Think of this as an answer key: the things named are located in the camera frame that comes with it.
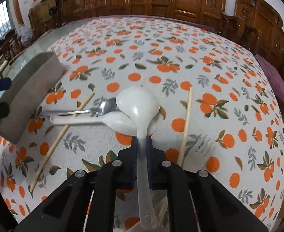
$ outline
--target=purple cushion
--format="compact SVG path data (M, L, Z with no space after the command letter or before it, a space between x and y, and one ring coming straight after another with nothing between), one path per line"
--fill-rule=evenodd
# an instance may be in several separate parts
M284 102L284 81L276 68L260 55L256 54L255 58L263 69L268 81L273 89L275 96Z

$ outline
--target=plastic bag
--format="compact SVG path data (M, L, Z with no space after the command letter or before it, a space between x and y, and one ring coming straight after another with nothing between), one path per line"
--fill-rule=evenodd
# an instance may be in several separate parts
M33 39L33 30L23 24L19 25L18 35L21 36L22 45L27 47Z

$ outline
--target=glass table top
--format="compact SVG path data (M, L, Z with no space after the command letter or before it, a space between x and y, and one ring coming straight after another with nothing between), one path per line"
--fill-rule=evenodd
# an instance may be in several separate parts
M29 46L11 65L10 71L6 77L13 80L16 75L29 63L29 61L39 53L46 52L47 49L58 39L69 34L72 30L82 26L87 20L80 20L68 23L58 29L53 29L45 35L42 35L31 46Z

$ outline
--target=wooden chair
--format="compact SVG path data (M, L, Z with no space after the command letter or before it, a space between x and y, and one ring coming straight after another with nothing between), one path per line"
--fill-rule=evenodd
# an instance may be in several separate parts
M21 45L20 39L17 34L14 34L0 47L0 58L2 58L3 55L4 59L8 62L8 65L10 65L22 50L23 46Z
M243 36L240 41L237 41L240 46L248 49L253 55L256 55L259 50L259 40L261 37L261 31L255 27L251 27L245 24Z
M283 20L280 14L265 0L236 0L234 14L242 17L247 26L261 31L258 54L280 70L284 54Z
M222 13L222 27L220 35L235 42L240 43L244 36L245 21L238 16L228 16Z
M11 29L5 35L5 41L11 39L15 35L15 29Z

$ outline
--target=wooden chopstick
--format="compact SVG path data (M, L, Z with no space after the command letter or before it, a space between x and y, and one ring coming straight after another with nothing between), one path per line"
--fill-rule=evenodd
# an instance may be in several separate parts
M85 105L87 105L87 103L92 99L92 97L95 95L95 93L92 91L87 98L83 101L83 103L79 106L78 110L83 110L83 108L85 107ZM42 172L45 164L47 163L47 161L49 160L50 156L52 155L52 153L54 152L55 148L57 147L58 143L60 142L61 138L64 136L64 134L66 133L66 131L68 130L69 125L65 125L64 128L61 130L60 134L58 135L58 137L56 138L56 140L54 141L53 145L51 146L51 148L49 149L49 151L47 152L46 156L44 157L43 161L41 162L40 167L38 168L38 171L36 172L36 175L33 178L33 181L31 183L30 186L30 192L33 191L33 189L35 188L38 178L40 176L40 173Z
M184 134L183 134L183 140L182 140L182 144L180 148L180 153L179 153L178 160L177 160L177 164L181 167L183 167L186 143L188 140L188 128L189 128L191 110L192 110L192 87L189 88Z
M179 153L178 160L177 160L177 164L180 167L183 167L186 143L187 143L187 140L188 140L188 128L189 128L191 110L192 110L192 87L189 88L189 92L188 92L188 103L187 103L187 112L186 112L183 140L182 140L180 153ZM161 202L158 203L154 208L158 225L161 224L161 222L163 221L163 217L165 216L167 208L168 208L168 197L165 196L161 200Z

